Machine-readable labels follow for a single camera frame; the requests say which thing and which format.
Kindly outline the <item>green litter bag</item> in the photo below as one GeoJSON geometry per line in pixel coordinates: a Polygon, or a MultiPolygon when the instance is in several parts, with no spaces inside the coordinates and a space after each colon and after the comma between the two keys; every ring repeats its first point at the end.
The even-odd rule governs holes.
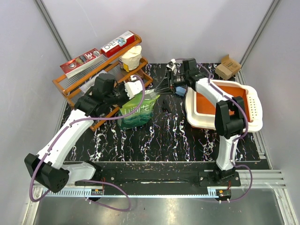
{"type": "MultiPolygon", "coordinates": [[[[143,92],[141,91],[139,94],[135,95],[133,99],[124,104],[120,108],[118,116],[131,113],[139,105],[142,95],[143,92]]],[[[148,123],[153,116],[153,108],[157,100],[158,98],[153,100],[146,100],[144,98],[140,107],[133,114],[117,120],[120,129],[131,129],[148,123]]]]}

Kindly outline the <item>clear plastic scoop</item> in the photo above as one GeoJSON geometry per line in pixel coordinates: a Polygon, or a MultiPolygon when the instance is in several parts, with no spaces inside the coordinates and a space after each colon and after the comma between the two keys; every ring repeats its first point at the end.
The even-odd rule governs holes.
{"type": "Polygon", "coordinates": [[[144,98],[146,100],[153,100],[153,99],[157,99],[161,96],[161,94],[159,92],[155,92],[154,89],[149,89],[145,91],[145,96],[144,98]]]}

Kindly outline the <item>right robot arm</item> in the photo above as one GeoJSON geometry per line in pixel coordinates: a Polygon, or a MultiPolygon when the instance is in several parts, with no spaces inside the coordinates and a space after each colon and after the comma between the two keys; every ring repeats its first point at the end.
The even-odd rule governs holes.
{"type": "Polygon", "coordinates": [[[215,129],[220,144],[216,166],[208,174],[208,181],[223,186],[235,176],[234,154],[238,140],[248,132],[248,119],[244,99],[233,97],[215,85],[211,72],[204,76],[199,72],[199,64],[194,58],[182,59],[183,73],[177,71],[176,59],[168,62],[165,76],[154,92],[159,95],[173,94],[176,87],[186,85],[202,94],[215,107],[215,129]]]}

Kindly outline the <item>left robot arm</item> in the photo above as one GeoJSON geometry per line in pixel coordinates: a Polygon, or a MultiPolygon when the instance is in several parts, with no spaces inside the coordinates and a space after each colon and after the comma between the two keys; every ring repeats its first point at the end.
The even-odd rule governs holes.
{"type": "Polygon", "coordinates": [[[96,118],[106,113],[110,106],[122,106],[130,99],[129,89],[126,82],[116,83],[112,74],[98,75],[94,85],[78,98],[68,120],[53,139],[36,155],[29,153],[25,157],[24,162],[31,176],[30,185],[33,186],[36,181],[57,193],[68,183],[99,184],[102,178],[100,166],[91,161],[72,165],[64,165],[63,162],[96,118]]]}

